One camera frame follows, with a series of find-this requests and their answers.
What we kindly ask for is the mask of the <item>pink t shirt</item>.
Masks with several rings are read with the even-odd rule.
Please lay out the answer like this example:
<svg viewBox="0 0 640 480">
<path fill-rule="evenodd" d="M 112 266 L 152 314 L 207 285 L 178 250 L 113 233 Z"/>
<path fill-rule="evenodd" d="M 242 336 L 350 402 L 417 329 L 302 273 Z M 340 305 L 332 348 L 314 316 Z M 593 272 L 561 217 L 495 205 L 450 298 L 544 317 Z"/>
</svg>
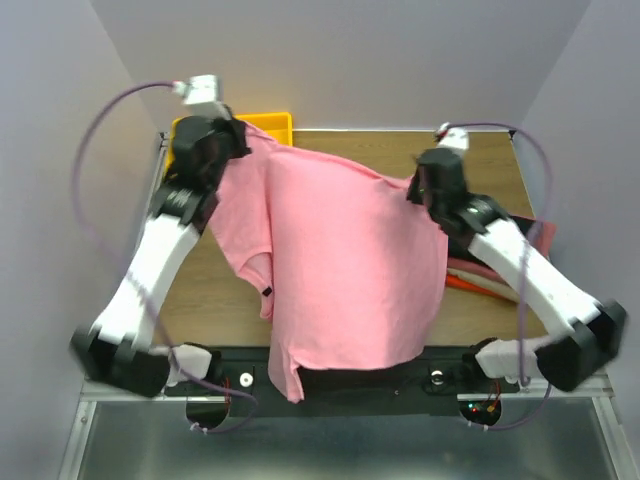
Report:
<svg viewBox="0 0 640 480">
<path fill-rule="evenodd" d="M 290 402 L 301 369 L 377 370 L 423 350 L 448 240 L 405 179 L 283 145 L 255 126 L 224 171 L 209 226 L 272 325 L 268 374 Z"/>
</svg>

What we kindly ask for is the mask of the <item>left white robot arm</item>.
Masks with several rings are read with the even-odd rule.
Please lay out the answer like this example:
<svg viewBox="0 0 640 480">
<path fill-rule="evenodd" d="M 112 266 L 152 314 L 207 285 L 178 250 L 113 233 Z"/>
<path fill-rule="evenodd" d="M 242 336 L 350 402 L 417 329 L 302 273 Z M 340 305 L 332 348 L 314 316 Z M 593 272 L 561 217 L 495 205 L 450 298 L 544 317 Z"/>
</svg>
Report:
<svg viewBox="0 0 640 480">
<path fill-rule="evenodd" d="M 113 298 L 70 347 L 89 380 L 153 398 L 184 381 L 231 394 L 219 357 L 197 345 L 154 347 L 158 313 L 218 204 L 225 167 L 250 152 L 234 118 L 188 116 L 174 122 L 167 166 L 152 195 L 142 237 Z"/>
</svg>

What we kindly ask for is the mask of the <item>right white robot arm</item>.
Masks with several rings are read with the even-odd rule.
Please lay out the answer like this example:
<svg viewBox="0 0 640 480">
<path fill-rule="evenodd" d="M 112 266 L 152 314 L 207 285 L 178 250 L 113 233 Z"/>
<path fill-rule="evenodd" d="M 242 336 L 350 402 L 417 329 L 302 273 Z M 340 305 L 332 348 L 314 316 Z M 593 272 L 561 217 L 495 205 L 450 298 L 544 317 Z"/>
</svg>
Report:
<svg viewBox="0 0 640 480">
<path fill-rule="evenodd" d="M 518 291 L 520 302 L 545 326 L 544 337 L 493 340 L 479 348 L 473 358 L 485 377 L 520 382 L 541 378 L 572 392 L 617 357 L 626 310 L 575 286 L 529 243 L 493 198 L 470 192 L 457 153 L 448 148 L 424 151 L 416 161 L 408 198 L 423 203 L 451 241 Z"/>
</svg>

